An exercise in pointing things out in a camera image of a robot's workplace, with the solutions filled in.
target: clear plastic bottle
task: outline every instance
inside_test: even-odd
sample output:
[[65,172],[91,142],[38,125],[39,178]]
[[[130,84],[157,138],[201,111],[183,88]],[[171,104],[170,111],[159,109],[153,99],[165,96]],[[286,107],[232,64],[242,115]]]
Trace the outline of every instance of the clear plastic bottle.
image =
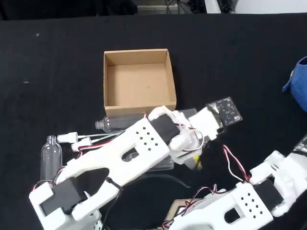
[[117,133],[126,130],[144,117],[145,114],[105,116],[103,120],[96,121],[95,127],[103,129],[106,133]]
[[62,167],[62,148],[55,136],[48,136],[41,150],[40,179],[53,180]]

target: cardboard box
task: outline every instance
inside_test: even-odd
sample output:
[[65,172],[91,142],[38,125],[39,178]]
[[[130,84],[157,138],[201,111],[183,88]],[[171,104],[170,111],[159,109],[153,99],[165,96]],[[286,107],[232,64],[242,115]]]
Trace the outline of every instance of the cardboard box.
[[150,113],[176,106],[176,92],[167,49],[106,51],[104,101],[108,116]]

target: black circuit board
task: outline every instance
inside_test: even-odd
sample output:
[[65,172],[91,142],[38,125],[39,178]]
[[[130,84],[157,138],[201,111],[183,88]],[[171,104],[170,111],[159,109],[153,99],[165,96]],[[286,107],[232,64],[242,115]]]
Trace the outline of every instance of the black circuit board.
[[294,150],[307,152],[307,135],[298,142],[298,144],[294,147]]
[[209,103],[212,109],[214,109],[218,114],[220,119],[222,119],[226,126],[232,125],[238,121],[242,121],[243,118],[240,115],[238,109],[236,108],[234,102],[230,97],[223,98],[221,100]]

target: black table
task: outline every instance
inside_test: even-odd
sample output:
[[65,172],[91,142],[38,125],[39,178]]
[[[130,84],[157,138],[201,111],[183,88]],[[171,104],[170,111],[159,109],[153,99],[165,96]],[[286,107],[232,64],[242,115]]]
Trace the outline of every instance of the black table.
[[[295,63],[307,53],[307,14],[155,15],[0,23],[0,223],[3,229],[41,229],[28,200],[39,180],[40,148],[48,135],[94,133],[103,118],[103,52],[168,48],[177,109],[231,96],[244,120],[220,141],[247,170],[273,150],[287,155],[307,130],[307,115],[281,93]],[[174,199],[201,185],[231,189],[219,147],[202,155],[203,170],[176,165],[165,179],[127,187],[110,212],[112,229],[161,224]],[[75,155],[63,146],[64,160]],[[264,229],[303,225],[306,194]]]

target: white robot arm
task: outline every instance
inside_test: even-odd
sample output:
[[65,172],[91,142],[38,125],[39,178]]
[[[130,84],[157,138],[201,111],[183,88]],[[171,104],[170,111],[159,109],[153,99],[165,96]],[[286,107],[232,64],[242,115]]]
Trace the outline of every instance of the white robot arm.
[[[206,108],[199,114],[200,116],[193,116],[190,122],[177,111],[171,112],[164,106],[158,107],[149,114],[148,119],[143,118],[136,122],[103,147],[69,161],[55,181],[56,186],[44,183],[29,195],[43,228],[101,228],[98,209],[114,199],[121,187],[168,155],[175,162],[183,164],[195,154],[201,154],[205,135],[216,138],[219,124],[213,114]],[[123,161],[123,155],[132,148],[135,148],[138,156],[129,162]],[[94,195],[86,194],[87,197],[84,197],[83,191],[80,192],[76,188],[74,179],[86,171],[101,168],[109,169],[109,180],[105,181]],[[71,202],[74,197],[72,194],[76,195],[77,201],[66,210],[63,203]]]
[[[284,157],[274,151],[250,170],[249,183],[226,194],[209,194],[189,212],[174,218],[170,230],[257,230],[286,213],[307,190],[307,154]],[[236,218],[227,219],[235,211]]]

